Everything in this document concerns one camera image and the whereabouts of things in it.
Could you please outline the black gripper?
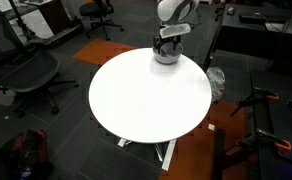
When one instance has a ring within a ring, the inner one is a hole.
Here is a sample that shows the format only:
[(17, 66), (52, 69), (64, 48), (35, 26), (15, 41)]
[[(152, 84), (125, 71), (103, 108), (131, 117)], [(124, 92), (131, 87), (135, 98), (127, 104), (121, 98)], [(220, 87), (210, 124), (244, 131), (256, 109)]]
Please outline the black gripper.
[(163, 44), (165, 43), (169, 43), (169, 42), (173, 42), (173, 50), (174, 51), (180, 51), (180, 42), (181, 42), (181, 36), (177, 35), (177, 36), (172, 36), (172, 37), (168, 37), (168, 38), (162, 38), (161, 36), (155, 36), (153, 38), (153, 46), (154, 46), (154, 52), (156, 54), (160, 55), (160, 48)]

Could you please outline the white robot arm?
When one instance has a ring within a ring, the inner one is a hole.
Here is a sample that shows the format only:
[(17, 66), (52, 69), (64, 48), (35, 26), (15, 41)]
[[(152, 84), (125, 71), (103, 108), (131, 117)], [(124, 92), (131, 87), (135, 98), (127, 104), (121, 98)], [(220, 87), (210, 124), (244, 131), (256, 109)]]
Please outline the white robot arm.
[(176, 49), (181, 36), (191, 31), (191, 26), (183, 22), (191, 12), (196, 11), (200, 0), (157, 0), (157, 17), (160, 23), (159, 36), (155, 40), (154, 48), (161, 56), (166, 56), (162, 46), (173, 44)]

